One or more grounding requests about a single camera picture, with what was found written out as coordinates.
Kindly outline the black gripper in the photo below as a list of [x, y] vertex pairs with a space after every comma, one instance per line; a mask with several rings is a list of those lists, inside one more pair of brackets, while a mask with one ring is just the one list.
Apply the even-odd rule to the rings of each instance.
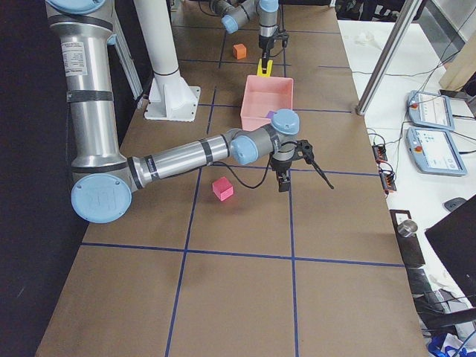
[[259, 46], [262, 50], [261, 58], [263, 65], [266, 65], [266, 61], [270, 58], [271, 49], [274, 47], [274, 39], [272, 36], [259, 36]]
[[287, 169], [276, 169], [276, 178], [278, 183], [278, 191], [280, 193], [289, 192], [291, 187], [291, 179]]

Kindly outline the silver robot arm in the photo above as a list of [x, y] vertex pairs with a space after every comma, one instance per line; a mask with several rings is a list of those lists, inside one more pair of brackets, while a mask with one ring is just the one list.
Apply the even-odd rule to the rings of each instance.
[[212, 0], [208, 2], [213, 14], [221, 19], [225, 30], [235, 33], [254, 17], [259, 24], [259, 48], [262, 51], [260, 59], [260, 73], [264, 76], [271, 74], [271, 50], [280, 35], [277, 23], [279, 1], [224, 1]]
[[[166, 1], [134, 1], [154, 71], [148, 109], [152, 118], [193, 121], [200, 95], [181, 76]], [[271, 123], [253, 131], [231, 129], [143, 158], [120, 153], [109, 72], [108, 42], [120, 27], [115, 1], [45, 1], [48, 24], [61, 41], [68, 87], [66, 95], [77, 146], [71, 164], [71, 203], [78, 216], [93, 223], [120, 218], [132, 193], [149, 183], [180, 176], [234, 157], [241, 165], [269, 156], [280, 192], [289, 187], [285, 170], [302, 159], [296, 135], [300, 119], [279, 109]]]

